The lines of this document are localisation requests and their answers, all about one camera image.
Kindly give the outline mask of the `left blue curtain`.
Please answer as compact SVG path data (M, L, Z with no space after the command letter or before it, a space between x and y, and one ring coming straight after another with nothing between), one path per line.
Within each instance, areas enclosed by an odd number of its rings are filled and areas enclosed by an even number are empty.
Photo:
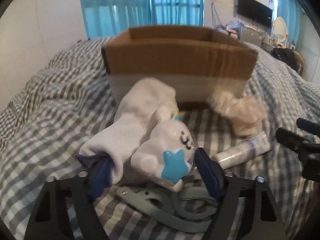
M80 0L88 38L118 35L150 25L150 0Z

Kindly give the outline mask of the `blue curtain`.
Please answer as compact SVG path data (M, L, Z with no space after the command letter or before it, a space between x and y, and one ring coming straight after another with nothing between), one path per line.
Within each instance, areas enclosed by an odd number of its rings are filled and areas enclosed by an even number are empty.
M150 6L152 24L203 26L203 0L150 0Z
M288 30L288 42L299 42L300 31L302 27L302 7L297 0L278 0L278 16L282 17Z
M150 0L80 0L88 38L118 35L150 25Z

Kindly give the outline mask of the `brown cardboard box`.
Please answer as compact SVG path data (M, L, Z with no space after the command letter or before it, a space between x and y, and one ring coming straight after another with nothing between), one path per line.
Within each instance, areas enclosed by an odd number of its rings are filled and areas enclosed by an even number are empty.
M176 90L182 110L207 109L221 91L242 97L258 52L207 27L150 25L129 28L101 48L119 102L140 79L154 77Z

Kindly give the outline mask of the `grey-green scissors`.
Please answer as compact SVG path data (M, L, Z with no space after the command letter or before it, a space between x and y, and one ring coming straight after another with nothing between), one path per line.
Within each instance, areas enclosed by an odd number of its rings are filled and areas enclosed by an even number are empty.
M218 202L203 186L184 187L179 192L144 183L140 186L121 186L116 195L140 213L172 229L186 233L205 232L217 211ZM199 213L188 211L187 202L204 204L205 210Z

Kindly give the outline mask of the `white sock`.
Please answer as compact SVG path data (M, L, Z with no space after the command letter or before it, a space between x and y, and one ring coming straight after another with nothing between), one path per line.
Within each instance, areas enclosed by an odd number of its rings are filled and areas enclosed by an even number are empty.
M120 101L113 124L85 142L76 158L86 168L106 160L111 165L111 184L140 184L147 178L131 167L132 155L159 120L171 119L177 111L173 87L153 77L143 78Z

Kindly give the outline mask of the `white bunny figurine blue star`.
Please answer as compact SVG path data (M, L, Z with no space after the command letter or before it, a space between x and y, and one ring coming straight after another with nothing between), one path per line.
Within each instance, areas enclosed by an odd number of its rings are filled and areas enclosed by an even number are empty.
M131 167L156 184L178 192L182 178L191 171L194 141L176 111L161 107L155 112L156 126L132 155Z

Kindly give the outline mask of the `grey checked bed cover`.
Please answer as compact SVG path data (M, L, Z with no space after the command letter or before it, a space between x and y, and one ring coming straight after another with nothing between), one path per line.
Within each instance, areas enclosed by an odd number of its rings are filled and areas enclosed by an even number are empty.
M101 56L105 38L76 43L56 54L1 113L1 220L23 239L34 202L48 176L69 178L82 168L80 147L113 122L116 103ZM242 178L266 178L293 238L311 211L312 181L297 155L275 139L280 127L319 122L319 85L305 81L285 63L258 49L245 95L267 104L263 122L271 150L233 168Z

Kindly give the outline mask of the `right blue curtain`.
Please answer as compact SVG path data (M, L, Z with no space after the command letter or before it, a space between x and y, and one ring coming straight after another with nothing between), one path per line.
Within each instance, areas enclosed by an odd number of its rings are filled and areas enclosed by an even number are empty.
M203 26L203 0L150 0L150 6L152 24Z

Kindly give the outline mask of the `cream sock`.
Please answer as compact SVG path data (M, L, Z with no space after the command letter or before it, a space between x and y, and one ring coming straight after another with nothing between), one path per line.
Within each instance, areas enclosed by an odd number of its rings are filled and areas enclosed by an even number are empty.
M222 90L213 92L207 103L213 111L231 123L236 136L251 138L263 131L267 106L255 96L237 98L233 93Z

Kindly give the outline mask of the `grey mini fridge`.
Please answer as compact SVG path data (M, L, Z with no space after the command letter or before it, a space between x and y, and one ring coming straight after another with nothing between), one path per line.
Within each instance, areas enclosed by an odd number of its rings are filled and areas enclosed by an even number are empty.
M240 28L240 41L241 42L249 42L249 43L252 43L256 46L261 47L261 44L263 42L263 38L264 38L264 34L255 30L255 29L245 27L245 26L242 26Z

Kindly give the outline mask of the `white oval mirror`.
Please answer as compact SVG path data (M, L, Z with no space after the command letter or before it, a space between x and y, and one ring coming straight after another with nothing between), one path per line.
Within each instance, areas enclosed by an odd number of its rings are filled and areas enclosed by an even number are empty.
M272 23L272 35L276 42L283 43L288 37L287 26L282 17L277 17Z

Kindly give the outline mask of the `clear plastic bag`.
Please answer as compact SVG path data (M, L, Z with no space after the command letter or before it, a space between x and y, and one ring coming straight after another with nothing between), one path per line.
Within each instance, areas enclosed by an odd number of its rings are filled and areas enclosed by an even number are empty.
M242 20L233 19L226 24L226 29L228 31L239 31L239 29L241 29L243 25L244 23L242 22Z

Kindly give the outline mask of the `far blue curtain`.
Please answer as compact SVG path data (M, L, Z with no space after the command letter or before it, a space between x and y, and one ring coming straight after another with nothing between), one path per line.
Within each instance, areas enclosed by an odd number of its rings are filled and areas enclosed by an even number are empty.
M299 42L300 31L302 27L302 7L297 0L278 0L278 16L282 17L288 30L288 42Z

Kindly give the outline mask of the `black wall television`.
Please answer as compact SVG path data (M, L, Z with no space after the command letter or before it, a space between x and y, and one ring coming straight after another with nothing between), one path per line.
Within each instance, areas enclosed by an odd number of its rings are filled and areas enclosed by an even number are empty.
M273 10L256 0L238 0L237 14L271 28Z

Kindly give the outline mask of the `white cream tube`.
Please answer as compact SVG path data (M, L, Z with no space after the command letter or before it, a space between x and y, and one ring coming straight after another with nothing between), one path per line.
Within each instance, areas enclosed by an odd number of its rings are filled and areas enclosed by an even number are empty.
M271 145L266 133L261 132L251 139L217 153L212 160L218 162L221 168L226 170L250 161L270 149Z

